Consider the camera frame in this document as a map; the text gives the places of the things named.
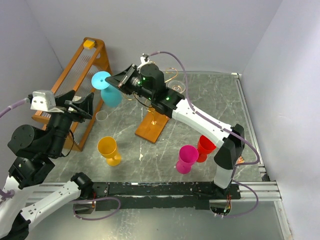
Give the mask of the blue wine glass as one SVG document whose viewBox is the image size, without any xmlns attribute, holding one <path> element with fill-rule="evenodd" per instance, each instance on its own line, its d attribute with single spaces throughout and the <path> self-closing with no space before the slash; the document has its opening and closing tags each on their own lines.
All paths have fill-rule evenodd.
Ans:
<svg viewBox="0 0 320 240">
<path fill-rule="evenodd" d="M 119 90 L 106 81 L 106 78 L 110 76 L 107 71 L 99 71 L 91 78 L 91 85 L 94 89 L 100 90 L 101 98 L 107 106 L 116 108 L 122 101 L 122 95 Z"/>
</svg>

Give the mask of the red wine glass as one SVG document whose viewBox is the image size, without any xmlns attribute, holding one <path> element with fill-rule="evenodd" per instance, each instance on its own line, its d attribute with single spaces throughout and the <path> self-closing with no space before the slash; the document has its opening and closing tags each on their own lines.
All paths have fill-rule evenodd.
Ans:
<svg viewBox="0 0 320 240">
<path fill-rule="evenodd" d="M 203 163 L 207 160 L 209 154 L 211 154 L 217 146 L 211 142 L 206 136 L 201 135 L 197 143 L 198 151 L 198 163 Z"/>
</svg>

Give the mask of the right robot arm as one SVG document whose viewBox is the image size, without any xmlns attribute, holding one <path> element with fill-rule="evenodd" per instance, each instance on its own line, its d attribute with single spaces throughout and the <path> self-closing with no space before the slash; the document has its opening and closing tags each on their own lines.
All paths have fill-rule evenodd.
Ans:
<svg viewBox="0 0 320 240">
<path fill-rule="evenodd" d="M 126 95 L 136 94 L 148 99 L 159 114 L 184 123 L 208 138 L 218 148 L 214 156 L 217 169 L 212 193 L 218 199 L 229 194 L 236 161 L 245 148 L 244 128 L 241 125 L 219 123 L 189 103 L 185 95 L 166 85 L 164 73 L 154 63 L 140 68 L 133 64 L 123 72 L 105 77 L 104 81 Z"/>
</svg>

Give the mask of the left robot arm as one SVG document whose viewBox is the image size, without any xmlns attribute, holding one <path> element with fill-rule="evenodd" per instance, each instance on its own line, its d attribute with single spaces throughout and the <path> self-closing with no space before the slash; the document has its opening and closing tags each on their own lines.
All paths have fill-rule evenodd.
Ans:
<svg viewBox="0 0 320 240">
<path fill-rule="evenodd" d="M 63 156 L 67 137 L 72 135 L 72 124 L 93 117 L 94 94 L 74 100 L 75 94 L 70 90 L 56 96 L 50 90 L 38 90 L 7 107 L 11 111 L 28 103 L 32 110 L 49 113 L 50 118 L 45 129 L 28 124 L 19 126 L 8 142 L 16 158 L 0 191 L 1 239 L 24 240 L 37 224 L 65 204 L 88 201 L 94 196 L 92 180 L 80 172 L 57 191 L 26 206 L 30 195 L 54 168 L 53 160 Z"/>
</svg>

